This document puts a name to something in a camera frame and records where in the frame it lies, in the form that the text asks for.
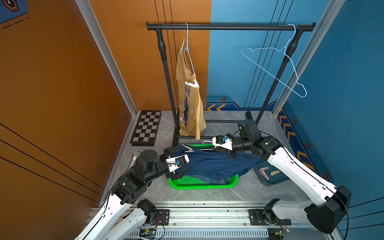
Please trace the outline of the navy blue t-shirt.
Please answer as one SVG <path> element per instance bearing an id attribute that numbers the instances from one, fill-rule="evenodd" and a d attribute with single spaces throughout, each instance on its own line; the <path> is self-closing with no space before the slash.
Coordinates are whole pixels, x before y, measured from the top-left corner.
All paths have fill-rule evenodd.
<path id="1" fill-rule="evenodd" d="M 246 174 L 260 160 L 257 156 L 242 152 L 237 153 L 236 159 L 230 159 L 226 153 L 193 149 L 193 153 L 188 153 L 190 162 L 185 175 L 214 185 L 229 184 L 230 178 Z"/>

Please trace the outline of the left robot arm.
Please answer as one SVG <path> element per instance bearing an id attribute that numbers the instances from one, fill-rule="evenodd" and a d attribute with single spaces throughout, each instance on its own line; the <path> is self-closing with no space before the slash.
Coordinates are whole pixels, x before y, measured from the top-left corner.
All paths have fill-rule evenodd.
<path id="1" fill-rule="evenodd" d="M 172 148 L 159 156 L 154 150 L 139 154 L 134 164 L 118 178 L 109 192 L 103 206 L 83 231 L 78 240 L 123 240 L 140 226 L 155 222 L 157 208 L 149 200 L 141 200 L 121 222 L 118 219 L 137 202 L 152 181 L 161 176 L 173 180 L 182 178 L 189 163 L 187 148 L 181 154 L 174 154 Z"/>

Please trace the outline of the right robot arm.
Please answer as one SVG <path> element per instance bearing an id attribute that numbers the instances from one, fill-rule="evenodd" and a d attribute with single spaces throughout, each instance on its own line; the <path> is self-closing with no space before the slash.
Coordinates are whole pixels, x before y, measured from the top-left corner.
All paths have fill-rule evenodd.
<path id="1" fill-rule="evenodd" d="M 345 186 L 336 187 L 300 162 L 273 136 L 263 136 L 257 123 L 246 119 L 238 122 L 240 137 L 230 134 L 213 138 L 213 145 L 222 148 L 229 157 L 237 152 L 250 151 L 285 174 L 309 197 L 308 201 L 271 200 L 264 207 L 266 223 L 274 225 L 282 220 L 311 223 L 325 234 L 331 234 L 344 217 L 352 193 Z"/>

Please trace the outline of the cream yellow clothespin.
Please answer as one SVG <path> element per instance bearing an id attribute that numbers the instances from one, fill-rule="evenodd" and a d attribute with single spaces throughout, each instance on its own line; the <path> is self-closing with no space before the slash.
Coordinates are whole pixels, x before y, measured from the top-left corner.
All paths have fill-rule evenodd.
<path id="1" fill-rule="evenodd" d="M 277 170 L 277 171 L 272 171 L 272 172 L 270 173 L 270 175 L 271 175 L 271 176 L 275 176 L 275 175 L 277 175 L 277 174 L 279 174 L 279 173 L 280 173 L 279 170 Z"/>

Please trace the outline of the salmon pink clothespin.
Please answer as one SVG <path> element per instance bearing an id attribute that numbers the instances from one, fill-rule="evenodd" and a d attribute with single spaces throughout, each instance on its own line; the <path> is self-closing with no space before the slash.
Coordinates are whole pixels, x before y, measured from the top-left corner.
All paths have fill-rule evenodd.
<path id="1" fill-rule="evenodd" d="M 263 176 L 266 180 L 269 180 L 269 176 L 264 172 L 260 171 L 261 176 Z"/>

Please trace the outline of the light pink clothespin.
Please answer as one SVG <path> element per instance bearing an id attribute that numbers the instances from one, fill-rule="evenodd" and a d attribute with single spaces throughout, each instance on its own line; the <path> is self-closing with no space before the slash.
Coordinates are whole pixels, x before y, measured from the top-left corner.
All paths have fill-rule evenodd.
<path id="1" fill-rule="evenodd" d="M 266 170 L 268 170 L 268 169 L 269 169 L 268 167 L 262 167 L 262 168 L 259 169 L 259 173 L 260 173 L 260 171 L 264 171 L 266 173 Z"/>

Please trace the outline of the beige clothespin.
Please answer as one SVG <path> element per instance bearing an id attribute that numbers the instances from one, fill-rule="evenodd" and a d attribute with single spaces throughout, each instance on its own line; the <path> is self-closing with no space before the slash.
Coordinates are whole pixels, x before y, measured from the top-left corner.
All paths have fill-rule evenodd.
<path id="1" fill-rule="evenodd" d="M 185 150 L 185 153 L 193 153 L 194 152 L 194 149 L 189 147 L 189 146 L 186 146 L 186 145 L 182 145 L 186 150 Z"/>

